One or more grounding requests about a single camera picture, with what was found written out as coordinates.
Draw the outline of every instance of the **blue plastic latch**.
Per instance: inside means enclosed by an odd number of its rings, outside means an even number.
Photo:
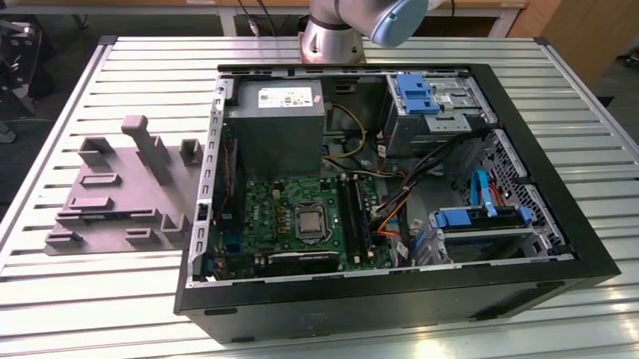
[[[435,222],[438,223],[438,228],[444,228],[448,225],[447,217],[443,212],[435,213]]]
[[[427,238],[427,232],[423,231],[422,234],[419,235],[418,242],[415,243],[415,248],[419,248],[422,245],[423,240]]]
[[[447,218],[450,226],[470,226],[471,217],[468,212],[464,209],[447,209],[442,211],[443,215]]]
[[[432,100],[431,86],[420,75],[400,74],[398,80],[398,94],[406,103],[407,114],[438,114],[439,105]]]
[[[530,209],[526,206],[519,207],[519,214],[522,215],[523,223],[531,224],[532,223],[532,213],[530,213]]]

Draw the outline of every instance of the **wire bundle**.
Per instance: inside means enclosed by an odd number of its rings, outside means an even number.
[[[378,228],[378,235],[379,236],[394,236],[400,239],[403,245],[411,249],[412,238],[410,234],[408,228],[408,220],[407,220],[407,206],[406,203],[408,201],[408,196],[411,195],[412,189],[419,182],[422,176],[427,174],[427,172],[438,167],[444,158],[451,154],[455,145],[464,142],[471,138],[483,137],[488,134],[490,129],[480,129],[475,132],[466,133],[456,135],[451,138],[446,143],[440,144],[418,162],[418,165],[412,168],[408,174],[404,177],[402,182],[402,189],[399,192],[392,196],[384,203],[375,208],[375,214],[379,214],[386,209],[391,208],[394,205],[394,209],[388,213],[382,225]],[[384,227],[388,225],[392,217],[398,218],[398,225],[399,225],[399,232],[386,231]],[[403,263],[411,262],[411,255],[408,258],[403,260]]]

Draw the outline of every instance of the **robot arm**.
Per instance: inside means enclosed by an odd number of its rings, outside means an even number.
[[[301,40],[304,62],[356,63],[362,34],[382,47],[399,46],[414,34],[428,0],[312,0]]]

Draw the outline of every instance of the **silver metal cylinder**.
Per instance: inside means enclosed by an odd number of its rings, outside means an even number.
[[[396,0],[339,0],[335,2],[338,16],[360,34],[371,37],[376,25],[396,2]]]
[[[301,37],[303,62],[354,64],[362,61],[362,35],[354,28],[331,30],[308,21]]]

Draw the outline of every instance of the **cable connector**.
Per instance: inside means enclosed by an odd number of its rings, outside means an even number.
[[[257,27],[257,23],[252,17],[248,17],[248,27],[251,28],[251,32],[256,37],[260,37],[260,28]]]

